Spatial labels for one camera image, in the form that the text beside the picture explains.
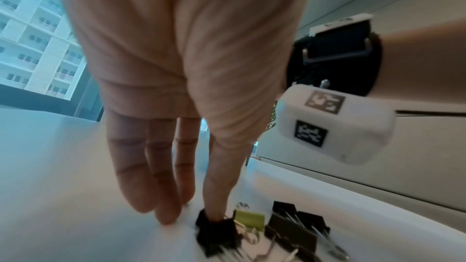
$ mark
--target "forearm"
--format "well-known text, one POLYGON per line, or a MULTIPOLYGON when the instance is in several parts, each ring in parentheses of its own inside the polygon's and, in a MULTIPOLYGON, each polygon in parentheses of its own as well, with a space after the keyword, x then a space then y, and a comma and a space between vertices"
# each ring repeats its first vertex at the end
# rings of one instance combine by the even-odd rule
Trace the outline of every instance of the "forearm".
POLYGON ((370 97, 466 103, 466 20, 381 40, 383 59, 370 97))

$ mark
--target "white apartment building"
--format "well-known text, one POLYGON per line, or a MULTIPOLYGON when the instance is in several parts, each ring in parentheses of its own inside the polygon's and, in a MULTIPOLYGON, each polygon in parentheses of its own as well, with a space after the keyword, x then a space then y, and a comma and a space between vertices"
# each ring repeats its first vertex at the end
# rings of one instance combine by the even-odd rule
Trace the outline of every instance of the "white apartment building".
POLYGON ((70 100, 85 66, 61 0, 0 0, 0 84, 70 100))

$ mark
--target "wrist-mounted device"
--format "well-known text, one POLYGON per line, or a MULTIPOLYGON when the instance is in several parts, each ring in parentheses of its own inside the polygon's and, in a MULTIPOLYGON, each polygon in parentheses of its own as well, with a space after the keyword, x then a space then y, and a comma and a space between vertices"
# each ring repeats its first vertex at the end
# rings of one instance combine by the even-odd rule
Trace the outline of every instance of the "wrist-mounted device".
POLYGON ((370 14, 359 14, 310 29, 295 41, 287 68, 287 88, 312 85, 358 96, 373 87, 382 46, 371 33, 370 14))

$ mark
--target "hand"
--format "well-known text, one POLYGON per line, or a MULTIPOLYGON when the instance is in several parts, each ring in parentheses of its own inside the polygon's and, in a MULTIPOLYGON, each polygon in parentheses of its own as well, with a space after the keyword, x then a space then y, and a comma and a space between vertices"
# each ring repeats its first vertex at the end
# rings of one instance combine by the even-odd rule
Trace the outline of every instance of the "hand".
POLYGON ((65 0, 135 210, 155 210, 163 224, 178 218, 194 195, 204 117, 216 137, 205 208, 223 219, 250 143, 270 118, 305 1, 65 0))

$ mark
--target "white table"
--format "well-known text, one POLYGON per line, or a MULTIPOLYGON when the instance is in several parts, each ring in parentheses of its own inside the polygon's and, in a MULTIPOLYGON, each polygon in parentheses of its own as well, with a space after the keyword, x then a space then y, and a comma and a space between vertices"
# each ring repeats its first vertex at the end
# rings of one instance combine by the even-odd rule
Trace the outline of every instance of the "white table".
MULTIPOLYGON (((108 161, 82 157, 80 166, 60 166, 55 161, 54 167, 0 178, 0 261, 206 260, 195 241, 194 226, 203 208, 200 188, 205 166, 198 167, 198 190, 178 222, 162 227, 152 214, 139 215, 129 208, 108 161)), ((252 211, 265 213, 268 220, 273 200, 323 215, 332 236, 353 261, 466 261, 461 255, 466 235, 459 231, 251 159, 230 197, 229 210, 242 201, 252 211)), ((262 239, 253 251, 265 252, 268 242, 262 239)), ((244 249, 255 255, 249 245, 244 249)), ((275 247, 269 261, 281 261, 286 255, 275 247)), ((319 255, 323 261, 334 261, 321 250, 319 255)))

